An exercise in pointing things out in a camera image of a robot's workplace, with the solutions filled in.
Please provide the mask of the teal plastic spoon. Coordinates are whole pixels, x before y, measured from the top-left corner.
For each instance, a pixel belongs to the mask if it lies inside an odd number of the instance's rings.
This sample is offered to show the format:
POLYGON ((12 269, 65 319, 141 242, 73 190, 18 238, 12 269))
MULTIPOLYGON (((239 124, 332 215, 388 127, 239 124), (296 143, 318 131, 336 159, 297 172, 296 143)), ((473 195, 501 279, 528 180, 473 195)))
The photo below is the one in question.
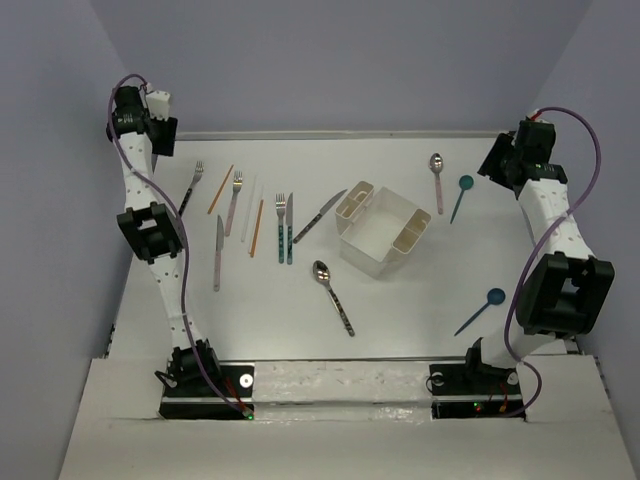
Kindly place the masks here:
POLYGON ((501 288, 492 288, 486 294, 485 303, 475 312, 473 313, 454 333, 455 336, 461 334, 465 329, 467 329, 477 318, 482 315, 489 307, 491 306, 499 306, 506 299, 506 293, 501 288))
POLYGON ((459 211, 461 202, 463 200, 464 194, 466 191, 470 190, 473 188, 474 186, 474 179, 471 175, 462 175, 459 180, 458 180, 458 186, 459 186, 459 195, 458 198, 454 204, 454 208, 452 210, 451 213, 451 217, 450 217, 450 221, 449 223, 452 224, 456 218, 456 215, 459 211))

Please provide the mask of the black-handled fork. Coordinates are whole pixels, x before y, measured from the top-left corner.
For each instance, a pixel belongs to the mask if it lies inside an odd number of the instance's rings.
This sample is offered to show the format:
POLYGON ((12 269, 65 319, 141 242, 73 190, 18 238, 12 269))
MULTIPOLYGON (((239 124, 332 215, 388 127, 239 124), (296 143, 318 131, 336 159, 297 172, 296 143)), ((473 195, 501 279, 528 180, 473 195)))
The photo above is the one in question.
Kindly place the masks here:
POLYGON ((189 184, 189 187, 187 188, 184 197, 182 199, 181 205, 179 207, 178 210, 178 215, 182 216, 187 208, 187 205, 190 201, 190 198, 193 194, 193 191, 195 189, 195 187, 197 186, 197 184, 199 183, 199 181, 201 180, 202 176, 204 174, 204 163, 202 161, 197 161, 196 165, 195 165, 195 169, 194 169, 194 173, 191 179, 191 182, 189 184))

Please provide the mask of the pink-handled spoon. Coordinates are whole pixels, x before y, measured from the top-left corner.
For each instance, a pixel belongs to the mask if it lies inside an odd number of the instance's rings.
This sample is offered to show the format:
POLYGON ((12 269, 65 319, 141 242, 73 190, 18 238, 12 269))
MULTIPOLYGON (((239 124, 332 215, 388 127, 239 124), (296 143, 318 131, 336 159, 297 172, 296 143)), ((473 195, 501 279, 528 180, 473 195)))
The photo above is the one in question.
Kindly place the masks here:
POLYGON ((432 154, 429 160, 429 169, 434 174, 437 211, 439 215, 444 213, 441 185, 441 172, 443 171, 443 167, 444 163, 441 155, 439 153, 432 154))

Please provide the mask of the pink-handled fork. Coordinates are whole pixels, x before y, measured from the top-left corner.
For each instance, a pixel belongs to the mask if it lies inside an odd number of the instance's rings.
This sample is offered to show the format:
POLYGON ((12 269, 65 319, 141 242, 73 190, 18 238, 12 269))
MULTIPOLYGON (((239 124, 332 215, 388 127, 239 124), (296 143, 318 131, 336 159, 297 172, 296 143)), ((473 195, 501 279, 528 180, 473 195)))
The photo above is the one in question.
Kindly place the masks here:
POLYGON ((229 237, 231 235, 234 215, 235 215, 235 210, 237 205, 237 199, 242 189, 242 186, 243 186, 243 173, 240 170, 236 170, 234 172, 232 196, 231 196, 229 209, 226 217, 226 223, 225 223, 224 234, 226 237, 229 237))

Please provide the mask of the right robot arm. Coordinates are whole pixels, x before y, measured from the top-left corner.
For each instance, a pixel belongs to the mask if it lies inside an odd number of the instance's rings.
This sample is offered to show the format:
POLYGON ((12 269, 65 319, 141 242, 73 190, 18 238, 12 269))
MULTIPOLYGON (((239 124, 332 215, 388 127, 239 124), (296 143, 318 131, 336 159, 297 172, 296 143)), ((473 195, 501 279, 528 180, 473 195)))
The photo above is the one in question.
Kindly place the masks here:
POLYGON ((551 161, 555 141, 553 124, 527 117, 516 131, 498 135, 478 170, 514 193, 534 249, 504 328, 467 350, 460 379, 470 391, 506 380, 548 343, 589 333, 613 283, 613 264, 596 257, 574 218, 568 177, 551 161))

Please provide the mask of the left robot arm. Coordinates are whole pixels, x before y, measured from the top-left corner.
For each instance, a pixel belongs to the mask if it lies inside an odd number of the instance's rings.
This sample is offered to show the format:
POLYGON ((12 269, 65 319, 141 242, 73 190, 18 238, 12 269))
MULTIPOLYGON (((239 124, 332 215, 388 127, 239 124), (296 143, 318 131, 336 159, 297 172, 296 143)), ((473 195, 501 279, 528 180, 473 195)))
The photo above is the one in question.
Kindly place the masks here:
POLYGON ((165 371, 156 377, 165 395, 196 397, 215 392, 221 368, 209 341, 187 313, 187 239, 179 210, 153 182, 154 159, 174 154, 178 120, 169 115, 171 96, 143 87, 118 86, 109 106, 107 136, 120 156, 124 211, 117 224, 137 259, 158 286, 171 335, 165 371))

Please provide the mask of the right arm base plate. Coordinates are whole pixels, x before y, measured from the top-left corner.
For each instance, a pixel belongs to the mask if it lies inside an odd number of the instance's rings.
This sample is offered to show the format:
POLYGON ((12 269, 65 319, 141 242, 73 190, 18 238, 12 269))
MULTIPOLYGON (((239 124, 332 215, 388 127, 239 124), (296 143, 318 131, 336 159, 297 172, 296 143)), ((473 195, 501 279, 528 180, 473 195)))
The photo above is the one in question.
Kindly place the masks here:
POLYGON ((471 374, 462 363, 431 365, 425 386, 435 420, 525 416, 518 413, 524 406, 518 381, 511 384, 505 377, 471 374))

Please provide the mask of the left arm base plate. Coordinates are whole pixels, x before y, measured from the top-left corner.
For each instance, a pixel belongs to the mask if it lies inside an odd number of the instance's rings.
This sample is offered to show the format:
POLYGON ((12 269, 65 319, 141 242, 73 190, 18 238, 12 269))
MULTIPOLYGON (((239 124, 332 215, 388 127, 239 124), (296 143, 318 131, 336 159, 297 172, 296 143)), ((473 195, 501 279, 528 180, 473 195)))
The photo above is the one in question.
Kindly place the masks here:
POLYGON ((253 420, 255 365, 246 362, 221 364, 221 378, 213 379, 216 394, 198 376, 178 385, 167 373, 156 371, 163 385, 159 415, 167 420, 253 420))

